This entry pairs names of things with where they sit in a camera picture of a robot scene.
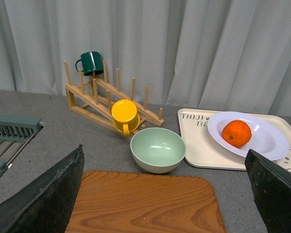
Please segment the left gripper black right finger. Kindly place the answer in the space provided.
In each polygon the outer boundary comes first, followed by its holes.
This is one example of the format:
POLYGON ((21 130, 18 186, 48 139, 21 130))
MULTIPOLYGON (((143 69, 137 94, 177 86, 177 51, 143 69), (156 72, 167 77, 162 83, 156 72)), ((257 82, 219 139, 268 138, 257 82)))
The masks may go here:
POLYGON ((291 233, 291 173, 250 149, 245 167, 269 233, 291 233))

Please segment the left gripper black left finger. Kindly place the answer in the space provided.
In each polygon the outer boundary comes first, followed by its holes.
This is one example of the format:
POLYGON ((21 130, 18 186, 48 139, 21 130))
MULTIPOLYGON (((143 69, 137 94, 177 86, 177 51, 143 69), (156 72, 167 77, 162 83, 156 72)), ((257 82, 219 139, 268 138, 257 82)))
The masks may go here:
POLYGON ((0 233, 63 233, 70 221, 84 168, 79 145, 0 204, 0 233))

